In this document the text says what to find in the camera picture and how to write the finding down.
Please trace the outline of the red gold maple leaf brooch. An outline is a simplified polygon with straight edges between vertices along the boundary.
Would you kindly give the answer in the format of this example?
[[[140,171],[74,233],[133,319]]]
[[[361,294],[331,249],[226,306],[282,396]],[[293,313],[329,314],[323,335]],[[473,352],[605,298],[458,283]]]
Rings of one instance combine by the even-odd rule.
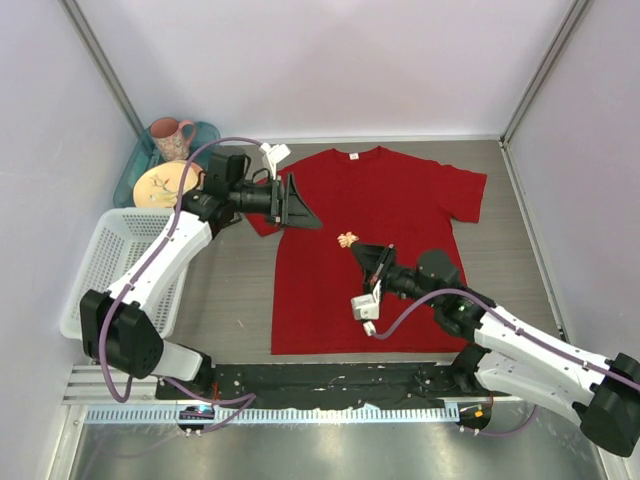
[[[337,241],[341,248],[351,248],[354,243],[359,241],[359,236],[349,231],[339,234],[337,237]]]

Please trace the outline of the red t-shirt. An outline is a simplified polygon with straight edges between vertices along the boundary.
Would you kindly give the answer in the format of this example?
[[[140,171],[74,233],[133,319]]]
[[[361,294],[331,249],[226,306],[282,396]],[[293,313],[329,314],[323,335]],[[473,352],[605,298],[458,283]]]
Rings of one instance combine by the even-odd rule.
[[[348,154],[326,150],[281,169],[321,220],[319,229],[286,228],[275,264],[271,352],[453,353],[465,340],[445,333],[421,307],[387,340],[367,336],[352,314],[362,271],[338,237],[393,245],[397,261],[414,267],[432,249],[462,264],[454,222],[480,219],[487,176],[378,146]]]

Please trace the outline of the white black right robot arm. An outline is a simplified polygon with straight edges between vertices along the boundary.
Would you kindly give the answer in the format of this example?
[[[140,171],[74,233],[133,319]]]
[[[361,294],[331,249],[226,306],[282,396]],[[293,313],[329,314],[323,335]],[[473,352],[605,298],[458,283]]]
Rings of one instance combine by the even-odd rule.
[[[480,389],[520,397],[579,427],[595,445],[628,458],[639,441],[639,362],[607,357],[555,338],[464,285],[440,249],[415,267],[398,264],[391,245],[353,242],[363,292],[352,298],[354,318],[369,337],[389,338],[421,306],[434,311],[447,334],[467,341],[451,380],[465,395]]]

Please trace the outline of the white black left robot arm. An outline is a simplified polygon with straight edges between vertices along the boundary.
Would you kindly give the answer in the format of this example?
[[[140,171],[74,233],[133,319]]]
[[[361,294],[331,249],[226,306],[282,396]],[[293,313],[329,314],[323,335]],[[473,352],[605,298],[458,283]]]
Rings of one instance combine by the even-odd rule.
[[[212,156],[192,188],[186,186],[192,160],[182,170],[174,210],[138,261],[105,291],[87,291],[79,304],[81,340],[96,360],[112,397],[124,403],[111,372],[129,382],[162,379],[190,398],[205,397],[213,385],[214,363],[195,349],[166,341],[151,321],[158,301],[190,261],[241,213],[261,214],[276,226],[318,229],[321,221],[300,197],[293,175],[281,177],[279,163],[290,155],[284,144],[259,146],[267,177],[247,179],[246,154]]]

